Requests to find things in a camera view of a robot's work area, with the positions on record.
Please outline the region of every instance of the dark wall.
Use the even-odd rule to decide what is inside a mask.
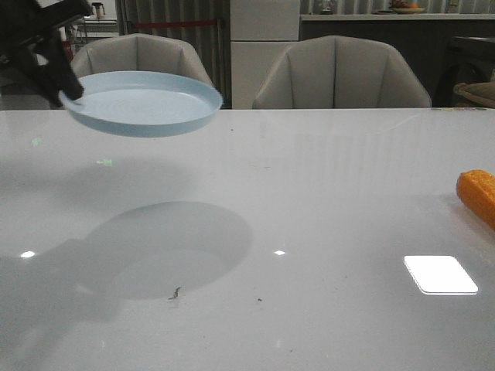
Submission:
[[[299,37],[301,40],[327,35],[372,39],[394,46],[408,61],[430,96],[434,97],[451,37],[495,36],[495,21],[302,21]]]

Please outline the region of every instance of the chair backrest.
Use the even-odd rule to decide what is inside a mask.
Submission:
[[[212,85],[192,45],[182,40],[141,33],[88,43],[77,52],[71,66],[78,77],[138,70],[173,73]]]
[[[393,46],[345,36],[288,46],[253,103],[256,109],[393,107],[431,107],[431,99]]]

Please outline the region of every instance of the black robotic arm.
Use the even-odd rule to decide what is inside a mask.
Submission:
[[[58,28],[91,14],[86,0],[62,0],[42,8],[36,0],[0,0],[0,74],[30,87],[52,104],[83,94],[63,51]],[[40,55],[46,61],[40,63]]]

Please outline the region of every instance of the white cabinet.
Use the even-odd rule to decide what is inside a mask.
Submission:
[[[232,108],[249,109],[277,55],[299,39],[299,0],[231,0]]]

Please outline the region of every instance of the glossy table surface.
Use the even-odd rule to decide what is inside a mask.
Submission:
[[[124,138],[0,112],[0,370],[479,370],[495,111],[221,111]],[[407,255],[479,291],[426,295]]]

